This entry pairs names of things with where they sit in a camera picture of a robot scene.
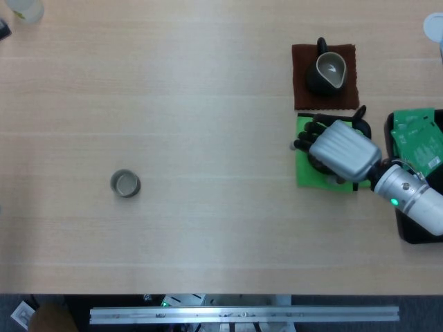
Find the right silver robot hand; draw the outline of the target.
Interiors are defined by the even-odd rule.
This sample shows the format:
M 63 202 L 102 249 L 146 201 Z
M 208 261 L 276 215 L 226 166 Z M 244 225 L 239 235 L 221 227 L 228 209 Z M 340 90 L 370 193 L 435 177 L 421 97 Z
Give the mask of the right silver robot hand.
M 363 119 L 366 106 L 353 116 L 316 113 L 297 134 L 291 148 L 304 152 L 322 172 L 344 181 L 361 183 L 381 162 L 381 150 L 372 141 L 372 130 Z

